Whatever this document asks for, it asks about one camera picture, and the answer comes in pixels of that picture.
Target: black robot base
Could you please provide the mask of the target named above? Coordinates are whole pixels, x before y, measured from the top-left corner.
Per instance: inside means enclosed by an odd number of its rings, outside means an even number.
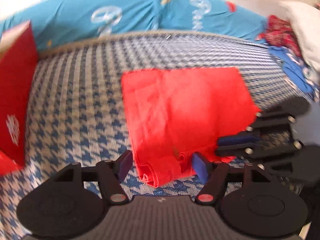
[[[132,166],[130,151],[95,167],[70,164],[19,203],[18,219],[31,232],[24,240],[300,239],[306,204],[274,177],[251,163],[233,168],[199,153],[193,159],[210,171],[194,202],[140,195],[130,201],[119,184]],[[97,181],[102,198],[84,181]],[[242,187],[225,196],[229,182]]]

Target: blue cloth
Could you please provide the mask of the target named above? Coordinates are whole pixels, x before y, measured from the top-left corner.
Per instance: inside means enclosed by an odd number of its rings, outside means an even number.
[[[160,0],[160,29],[195,30],[255,41],[266,18],[243,7],[230,12],[224,0]]]
[[[0,22],[4,31],[31,19],[39,50],[86,38],[156,28],[155,0],[47,0]]]
[[[283,61],[282,69],[284,73],[287,74],[287,76],[297,85],[298,88],[301,89],[302,92],[313,92],[312,86],[307,83],[306,78],[303,75],[302,68],[293,62],[287,55],[287,53],[290,53],[287,48],[270,46],[268,50],[270,54]]]

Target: black circular pad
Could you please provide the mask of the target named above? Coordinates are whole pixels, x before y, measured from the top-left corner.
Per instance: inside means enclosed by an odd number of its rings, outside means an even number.
[[[296,117],[305,114],[309,110],[310,104],[303,97],[294,97],[282,102],[281,108],[284,112]]]
[[[102,199],[72,182],[42,185],[17,207],[20,223],[34,235],[45,237],[84,233],[98,223],[103,212]]]
[[[304,225],[304,201],[281,184],[254,183],[228,194],[220,212],[233,228],[255,237],[282,237]]]

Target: logo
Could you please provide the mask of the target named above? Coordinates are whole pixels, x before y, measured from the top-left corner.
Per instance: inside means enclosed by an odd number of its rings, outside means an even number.
[[[208,0],[190,0],[189,2],[198,8],[192,12],[192,29],[199,31],[203,28],[201,21],[203,16],[211,11],[211,3]]]
[[[109,35],[112,27],[117,25],[122,18],[122,9],[117,6],[105,6],[97,9],[91,16],[92,23],[105,22],[105,25],[98,29],[99,37]]]
[[[7,115],[7,118],[8,119],[6,123],[11,136],[11,140],[16,146],[18,146],[19,135],[20,135],[19,122],[14,115]]]
[[[166,201],[166,199],[164,197],[157,199],[160,203],[162,203],[163,201]]]

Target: red patterned cloth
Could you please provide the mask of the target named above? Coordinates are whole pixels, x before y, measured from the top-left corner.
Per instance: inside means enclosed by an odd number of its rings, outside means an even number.
[[[290,23],[275,15],[268,17],[268,28],[265,33],[258,35],[257,40],[265,38],[273,46],[285,46],[291,49],[297,57],[301,57],[301,50],[294,36]]]

